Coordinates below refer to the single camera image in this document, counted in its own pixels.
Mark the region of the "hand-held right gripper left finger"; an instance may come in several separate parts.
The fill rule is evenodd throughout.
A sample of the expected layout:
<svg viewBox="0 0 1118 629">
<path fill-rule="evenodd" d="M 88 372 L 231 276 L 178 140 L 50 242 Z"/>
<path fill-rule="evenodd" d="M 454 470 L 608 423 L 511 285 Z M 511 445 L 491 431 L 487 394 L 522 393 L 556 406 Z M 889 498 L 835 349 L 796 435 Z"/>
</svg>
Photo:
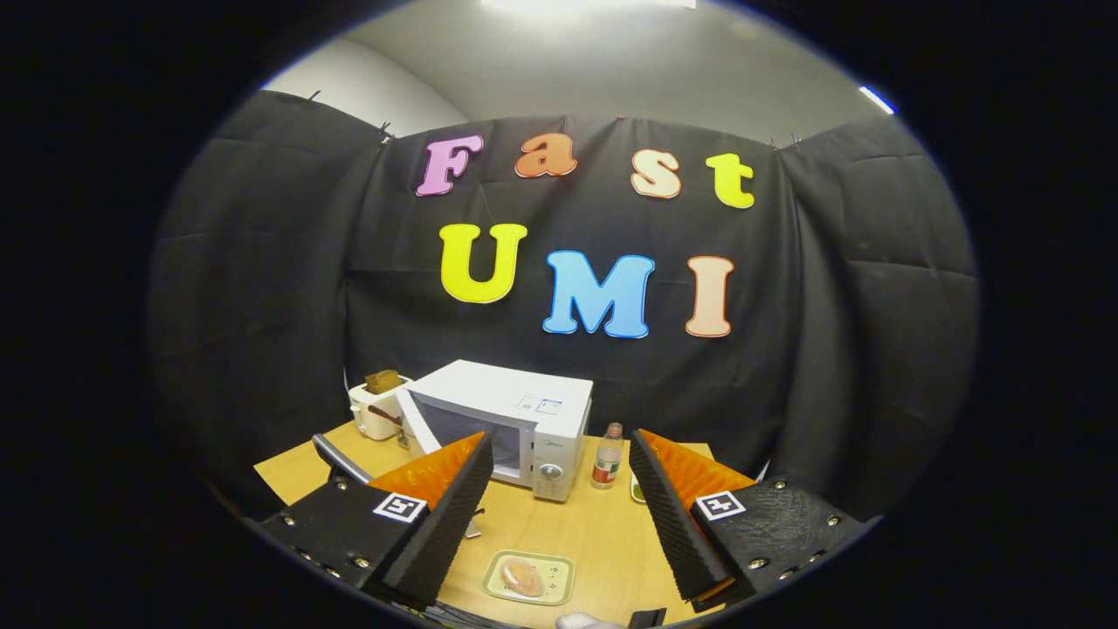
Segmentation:
<svg viewBox="0 0 1118 629">
<path fill-rule="evenodd" d="M 467 435 L 375 482 L 328 477 L 263 520 L 259 533 L 356 591 L 432 606 L 486 493 L 493 433 Z"/>
</svg>

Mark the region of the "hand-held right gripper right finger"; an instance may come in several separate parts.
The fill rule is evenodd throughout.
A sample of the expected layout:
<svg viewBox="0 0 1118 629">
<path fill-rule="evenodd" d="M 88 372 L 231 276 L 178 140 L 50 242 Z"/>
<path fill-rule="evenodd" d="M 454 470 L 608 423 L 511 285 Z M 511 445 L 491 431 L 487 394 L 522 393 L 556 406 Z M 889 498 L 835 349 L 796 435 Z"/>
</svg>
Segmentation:
<svg viewBox="0 0 1118 629">
<path fill-rule="evenodd" d="M 695 612 L 786 587 L 874 525 L 794 482 L 754 480 L 644 429 L 632 433 L 628 465 L 678 593 Z"/>
</svg>

